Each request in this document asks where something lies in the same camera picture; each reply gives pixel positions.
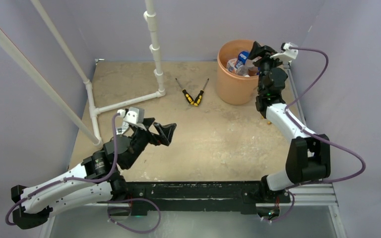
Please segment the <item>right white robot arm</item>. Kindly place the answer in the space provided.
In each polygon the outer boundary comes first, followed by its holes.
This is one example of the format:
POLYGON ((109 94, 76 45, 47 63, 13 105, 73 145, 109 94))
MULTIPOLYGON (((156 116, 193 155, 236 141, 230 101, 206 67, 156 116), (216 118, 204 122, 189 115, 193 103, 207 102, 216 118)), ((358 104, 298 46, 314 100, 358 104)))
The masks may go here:
POLYGON ((263 201, 270 202, 279 191, 303 182, 317 181, 330 176, 330 146, 325 134, 316 134, 290 111, 282 97, 288 74, 280 68, 294 60, 297 47, 284 43, 279 53, 267 45, 254 42, 248 59, 258 68, 255 105, 257 111, 272 122, 290 142, 285 168, 264 176, 258 189, 263 201))

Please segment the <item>Pepsi bottle blue label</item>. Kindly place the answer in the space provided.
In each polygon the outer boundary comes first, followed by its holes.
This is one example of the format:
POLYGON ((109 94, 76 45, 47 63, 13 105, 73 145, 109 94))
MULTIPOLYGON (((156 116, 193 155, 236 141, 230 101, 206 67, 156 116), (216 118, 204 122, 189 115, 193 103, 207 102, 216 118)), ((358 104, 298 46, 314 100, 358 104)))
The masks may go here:
POLYGON ((247 60, 248 60, 249 54, 250 52, 248 51, 241 51, 238 54, 236 66, 242 66, 242 65, 248 66, 247 60))

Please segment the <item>small blue label bottle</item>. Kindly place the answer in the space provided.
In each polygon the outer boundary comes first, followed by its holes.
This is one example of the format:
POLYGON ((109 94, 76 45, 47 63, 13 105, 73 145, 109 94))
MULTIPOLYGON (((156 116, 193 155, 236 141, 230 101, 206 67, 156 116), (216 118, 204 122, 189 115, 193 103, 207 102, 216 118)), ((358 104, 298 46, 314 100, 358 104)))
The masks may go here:
POLYGON ((237 58, 228 60, 226 68, 230 73, 235 75, 249 77, 249 69, 237 58))

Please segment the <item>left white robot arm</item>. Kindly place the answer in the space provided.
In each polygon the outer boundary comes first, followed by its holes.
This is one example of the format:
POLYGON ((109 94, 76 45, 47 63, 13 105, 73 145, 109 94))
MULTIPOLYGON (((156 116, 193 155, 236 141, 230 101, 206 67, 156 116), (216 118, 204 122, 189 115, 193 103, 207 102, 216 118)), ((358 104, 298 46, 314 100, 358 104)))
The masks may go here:
POLYGON ((114 200, 124 202, 128 189, 121 170, 130 169, 151 144, 169 146, 176 123, 161 125, 155 118, 141 118, 127 112, 123 122, 133 130, 131 136, 117 134, 116 117, 112 118, 114 137, 81 164, 42 184, 11 188, 14 205, 5 215, 5 223, 23 230, 35 228, 63 211, 88 203, 114 200))

